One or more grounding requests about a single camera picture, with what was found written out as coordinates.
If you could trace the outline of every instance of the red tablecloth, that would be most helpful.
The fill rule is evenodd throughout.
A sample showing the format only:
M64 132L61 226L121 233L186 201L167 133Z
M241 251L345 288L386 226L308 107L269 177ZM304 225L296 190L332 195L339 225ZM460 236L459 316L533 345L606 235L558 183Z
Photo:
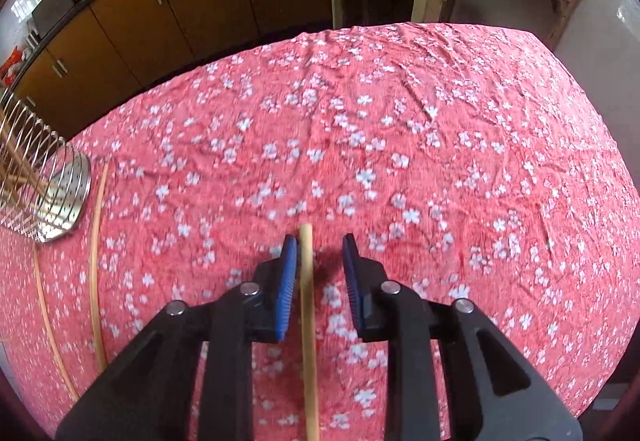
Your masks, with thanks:
M638 193L584 92L528 33L301 34L180 75L74 143L92 158L94 189L78 230L39 261L80 393L97 374L88 238L105 161L109 359L171 299L216 298L277 255L285 233L314 225L324 439L380 439L383 424L386 349L359 343L351 325L348 231L421 295L473 299L574 413L640 314ZM44 334L33 248L1 239L1 331L24 400L51 432L72 402ZM256 439L304 437L299 329L294 315L283 345L255 347Z

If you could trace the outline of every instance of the stainless steel base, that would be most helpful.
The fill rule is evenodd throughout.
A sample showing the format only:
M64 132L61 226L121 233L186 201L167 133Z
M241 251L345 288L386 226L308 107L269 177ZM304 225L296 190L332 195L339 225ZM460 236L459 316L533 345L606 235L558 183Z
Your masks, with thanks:
M91 164L84 154L51 177L47 196L36 202L38 240L47 243L71 231L82 213L91 187Z

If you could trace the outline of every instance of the floral tablecloth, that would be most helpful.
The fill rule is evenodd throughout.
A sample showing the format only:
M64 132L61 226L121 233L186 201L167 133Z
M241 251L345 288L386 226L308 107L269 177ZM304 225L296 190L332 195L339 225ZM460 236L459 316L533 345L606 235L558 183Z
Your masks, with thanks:
M151 89L74 144L92 158L94 189L78 230L37 255L80 394L97 375L87 272L105 162L109 360L171 299L220 296L278 255L285 233L314 225L324 439L382 437L386 347L358 342L351 325L349 231L423 297L474 300L575 414L640 315L638 193L584 92L528 33L303 33ZM0 333L26 405L53 432L72 399L44 332L33 245L6 232L1 244ZM254 348L256 439L304 438L301 363L294 315L283 345ZM441 416L444 432L444 403Z

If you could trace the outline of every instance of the wooden stick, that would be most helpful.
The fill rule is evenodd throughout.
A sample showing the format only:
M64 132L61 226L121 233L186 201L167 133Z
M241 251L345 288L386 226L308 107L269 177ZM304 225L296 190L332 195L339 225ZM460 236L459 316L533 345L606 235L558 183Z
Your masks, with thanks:
M91 226L91 243L89 246L89 300L98 374L107 368L107 356L104 352L102 329L100 328L100 303L98 302L98 240L100 239L100 213L102 211L102 200L104 199L104 187L107 183L108 170L109 163L104 163L98 195L95 199L94 221Z
M74 387L74 385L71 383L71 378L69 378L69 374L66 371L65 364L62 362L62 357L60 356L60 351L58 350L56 339L53 336L53 329L51 328L49 314L47 313L47 303L44 300L44 289L42 287L42 279L40 278L40 267L38 265L38 247L36 246L36 244L33 245L33 273L36 278L38 300L40 301L40 312L42 313L42 320L44 321L44 328L47 333L47 339L49 340L49 346L51 347L51 351L53 352L53 360L58 366L60 376L62 376L62 380L65 382L66 389L69 391L71 398L73 399L73 401L78 401L78 393L76 392L76 388Z
M9 154L11 154L11 156L14 158L20 174L24 174L24 176L29 180L29 183L34 187L34 189L36 189L41 197L46 197L47 192L44 183L40 180L40 177L38 176L36 171L34 171L24 151L15 143L15 138L10 134L10 130L7 129L9 120L7 119L4 111L1 108L0 120L0 138L2 138L2 141L4 141Z
M300 310L302 317L302 372L305 384L306 441L319 441L314 246L313 230L310 224L304 224L300 227Z
M15 205L20 209L24 209L24 203L21 201L20 196L15 191L15 183L12 185L11 182L8 182L10 178L9 173L5 169L4 165L0 163L0 184L4 184L4 191L9 194L12 201Z
M27 183L29 181L26 177L24 177L24 176L16 176L15 174L7 174L6 180L10 181L12 183L15 183L17 185L24 185L25 183Z

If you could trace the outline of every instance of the metal wire basket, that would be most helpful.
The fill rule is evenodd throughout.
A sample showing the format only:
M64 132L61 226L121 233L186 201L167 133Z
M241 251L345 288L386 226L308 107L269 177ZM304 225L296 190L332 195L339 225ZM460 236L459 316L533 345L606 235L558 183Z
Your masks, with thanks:
M27 105L0 97L0 225L40 243L72 230L89 194L89 158Z

